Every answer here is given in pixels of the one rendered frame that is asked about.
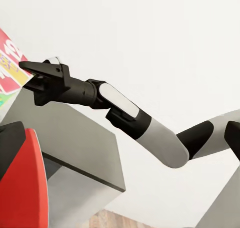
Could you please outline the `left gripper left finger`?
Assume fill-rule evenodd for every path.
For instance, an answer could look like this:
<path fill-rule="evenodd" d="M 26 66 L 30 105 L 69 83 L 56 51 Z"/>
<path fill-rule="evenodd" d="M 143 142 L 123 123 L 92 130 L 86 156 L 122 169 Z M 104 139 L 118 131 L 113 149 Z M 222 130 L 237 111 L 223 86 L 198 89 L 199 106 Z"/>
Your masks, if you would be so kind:
<path fill-rule="evenodd" d="M 21 121 L 0 126 L 0 181 L 25 141 L 26 132 Z"/>

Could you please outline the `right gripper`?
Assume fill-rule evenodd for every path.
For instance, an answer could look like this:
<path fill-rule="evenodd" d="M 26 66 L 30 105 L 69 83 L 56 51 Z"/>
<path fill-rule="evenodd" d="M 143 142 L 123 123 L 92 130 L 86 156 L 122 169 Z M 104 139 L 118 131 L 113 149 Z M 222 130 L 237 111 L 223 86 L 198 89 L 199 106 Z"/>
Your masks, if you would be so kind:
<path fill-rule="evenodd" d="M 42 76 L 33 77 L 23 86 L 33 91 L 36 106 L 43 106 L 49 101 L 70 104 L 82 101 L 85 85 L 82 80 L 71 77 L 68 65 L 32 61 L 19 61 L 18 65 Z"/>

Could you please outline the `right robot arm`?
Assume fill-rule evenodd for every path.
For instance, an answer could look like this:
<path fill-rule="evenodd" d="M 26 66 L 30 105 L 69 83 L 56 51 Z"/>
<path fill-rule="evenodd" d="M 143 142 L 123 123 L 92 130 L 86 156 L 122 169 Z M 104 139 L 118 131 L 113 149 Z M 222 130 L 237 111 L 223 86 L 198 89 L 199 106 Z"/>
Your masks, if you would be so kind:
<path fill-rule="evenodd" d="M 71 77 L 60 57 L 43 62 L 19 61 L 20 68 L 35 73 L 23 88 L 33 91 L 34 104 L 49 101 L 109 109 L 106 119 L 121 129 L 169 168 L 181 168 L 189 160 L 229 149 L 224 139 L 229 121 L 240 123 L 240 109 L 223 113 L 175 134 L 151 117 L 106 81 Z"/>

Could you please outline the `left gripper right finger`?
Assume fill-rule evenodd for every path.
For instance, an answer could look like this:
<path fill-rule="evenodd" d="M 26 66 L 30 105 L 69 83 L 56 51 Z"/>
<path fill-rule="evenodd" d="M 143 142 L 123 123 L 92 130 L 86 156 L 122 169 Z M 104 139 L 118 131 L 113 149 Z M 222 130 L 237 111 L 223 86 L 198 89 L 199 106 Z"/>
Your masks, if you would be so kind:
<path fill-rule="evenodd" d="M 240 123 L 229 121 L 226 126 L 224 139 L 240 160 Z"/>

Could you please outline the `board game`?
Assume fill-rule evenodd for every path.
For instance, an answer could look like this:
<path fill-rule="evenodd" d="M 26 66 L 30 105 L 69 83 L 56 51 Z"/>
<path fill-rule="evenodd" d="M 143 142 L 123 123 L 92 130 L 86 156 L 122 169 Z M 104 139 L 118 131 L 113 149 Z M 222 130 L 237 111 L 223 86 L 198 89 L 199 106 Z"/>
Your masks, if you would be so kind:
<path fill-rule="evenodd" d="M 20 68 L 19 61 L 28 60 L 0 28 L 0 107 L 36 75 Z"/>

